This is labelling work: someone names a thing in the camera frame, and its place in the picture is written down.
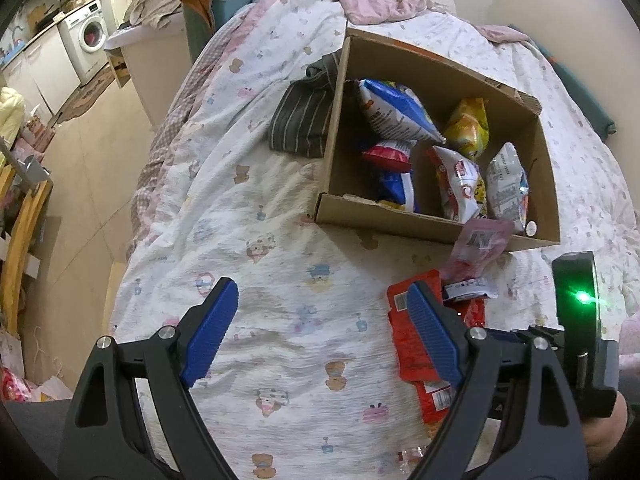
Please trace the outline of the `person's right hand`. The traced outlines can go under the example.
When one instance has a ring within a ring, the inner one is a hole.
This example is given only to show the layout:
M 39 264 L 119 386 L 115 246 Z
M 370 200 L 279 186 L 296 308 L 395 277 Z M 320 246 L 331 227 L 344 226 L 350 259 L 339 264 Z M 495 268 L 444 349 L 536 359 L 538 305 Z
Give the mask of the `person's right hand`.
M 613 452 L 622 440 L 627 422 L 627 403 L 620 392 L 616 394 L 614 408 L 608 418 L 590 418 L 582 422 L 582 435 L 590 466 L 604 462 Z

